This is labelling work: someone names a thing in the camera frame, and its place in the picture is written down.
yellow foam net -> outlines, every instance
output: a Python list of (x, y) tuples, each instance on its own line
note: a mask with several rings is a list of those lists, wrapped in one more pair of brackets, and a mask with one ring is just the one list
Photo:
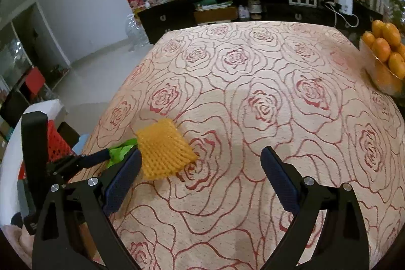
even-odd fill
[(142, 170), (148, 180), (168, 177), (197, 159), (193, 149), (169, 118), (136, 132)]

red plastic basket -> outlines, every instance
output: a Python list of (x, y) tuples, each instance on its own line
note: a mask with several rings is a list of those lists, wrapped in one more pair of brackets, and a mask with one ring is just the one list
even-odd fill
[[(60, 136), (53, 120), (48, 120), (48, 161), (56, 161), (64, 156), (74, 155), (71, 147)], [(26, 178), (24, 163), (21, 164), (18, 179)]]

power cord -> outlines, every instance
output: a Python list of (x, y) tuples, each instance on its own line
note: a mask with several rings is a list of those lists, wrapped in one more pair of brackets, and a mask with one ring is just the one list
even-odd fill
[(325, 7), (328, 8), (328, 9), (330, 9), (332, 12), (335, 13), (335, 28), (336, 28), (336, 24), (337, 24), (337, 16), (336, 16), (337, 14), (340, 15), (340, 16), (343, 18), (343, 20), (345, 20), (346, 24), (347, 24), (349, 27), (352, 27), (352, 28), (357, 28), (357, 27), (358, 27), (358, 25), (359, 25), (359, 23), (360, 23), (360, 20), (358, 19), (357, 15), (353, 14), (353, 16), (355, 16), (356, 19), (357, 19), (357, 24), (356, 24), (355, 26), (352, 26), (352, 25), (346, 20), (346, 18), (345, 18), (342, 14), (340, 14), (339, 12), (337, 12), (337, 11), (335, 10), (334, 6), (335, 6), (335, 3), (333, 3), (333, 2), (326, 2), (326, 3), (325, 3)]

silver screw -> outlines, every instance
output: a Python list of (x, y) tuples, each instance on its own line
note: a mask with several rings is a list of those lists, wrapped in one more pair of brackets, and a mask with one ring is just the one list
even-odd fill
[(307, 176), (306, 178), (304, 178), (304, 183), (306, 185), (313, 185), (315, 183), (315, 180), (310, 176)]
[(346, 191), (351, 191), (352, 186), (349, 183), (343, 183), (343, 189)]
[(98, 183), (98, 178), (89, 178), (89, 180), (87, 181), (87, 184), (90, 186), (94, 186)]
[(52, 187), (51, 187), (52, 192), (55, 192), (55, 191), (58, 191), (58, 190), (59, 190), (59, 185), (58, 184), (52, 185)]

fruit bowl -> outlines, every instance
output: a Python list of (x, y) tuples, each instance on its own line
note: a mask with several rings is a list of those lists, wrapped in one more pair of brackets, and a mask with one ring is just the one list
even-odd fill
[(382, 93), (395, 98), (405, 98), (403, 80), (394, 75), (388, 66), (381, 62), (361, 39), (360, 53), (364, 59), (364, 67), (374, 85)]

